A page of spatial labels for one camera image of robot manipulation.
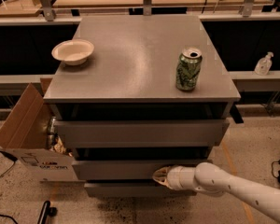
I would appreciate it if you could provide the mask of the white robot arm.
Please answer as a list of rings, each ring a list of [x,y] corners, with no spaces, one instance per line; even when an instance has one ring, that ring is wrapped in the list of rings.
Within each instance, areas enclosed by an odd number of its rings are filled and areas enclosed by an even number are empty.
[[[280,189],[231,175],[212,163],[166,166],[155,171],[152,178],[172,190],[189,189],[209,196],[227,192],[280,223]]]

